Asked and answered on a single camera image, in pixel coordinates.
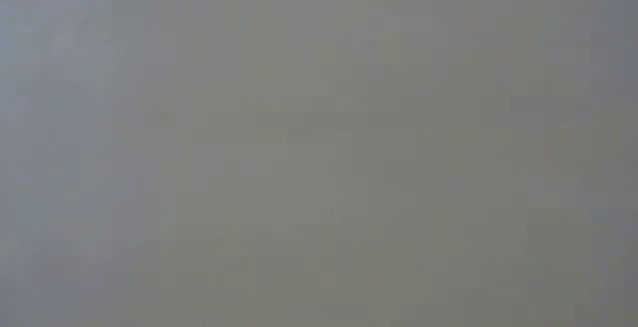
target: gray surface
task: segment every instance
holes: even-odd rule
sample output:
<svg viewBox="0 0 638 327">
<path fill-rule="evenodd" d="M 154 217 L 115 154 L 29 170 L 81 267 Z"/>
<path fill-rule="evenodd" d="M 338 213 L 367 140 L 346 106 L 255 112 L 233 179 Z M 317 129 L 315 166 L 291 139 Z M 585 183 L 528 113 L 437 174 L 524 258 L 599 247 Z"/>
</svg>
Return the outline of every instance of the gray surface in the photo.
<svg viewBox="0 0 638 327">
<path fill-rule="evenodd" d="M 3 0 L 0 325 L 636 325 L 636 3 Z"/>
</svg>

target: plain background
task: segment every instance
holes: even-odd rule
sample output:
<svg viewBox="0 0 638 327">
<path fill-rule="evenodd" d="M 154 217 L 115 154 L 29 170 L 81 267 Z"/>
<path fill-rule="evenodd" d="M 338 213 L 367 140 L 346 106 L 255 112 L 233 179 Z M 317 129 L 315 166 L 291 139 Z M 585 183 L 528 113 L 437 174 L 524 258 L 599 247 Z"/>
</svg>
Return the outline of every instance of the plain background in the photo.
<svg viewBox="0 0 638 327">
<path fill-rule="evenodd" d="M 0 325 L 638 323 L 637 0 L 0 3 Z"/>
</svg>

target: gray wall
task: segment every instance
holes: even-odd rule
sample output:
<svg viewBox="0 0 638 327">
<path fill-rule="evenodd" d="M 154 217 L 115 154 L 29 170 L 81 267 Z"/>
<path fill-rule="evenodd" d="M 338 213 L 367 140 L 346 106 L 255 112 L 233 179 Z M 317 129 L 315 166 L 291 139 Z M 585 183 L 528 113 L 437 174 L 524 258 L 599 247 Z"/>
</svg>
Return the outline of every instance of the gray wall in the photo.
<svg viewBox="0 0 638 327">
<path fill-rule="evenodd" d="M 636 3 L 2 0 L 0 325 L 636 325 Z"/>
</svg>

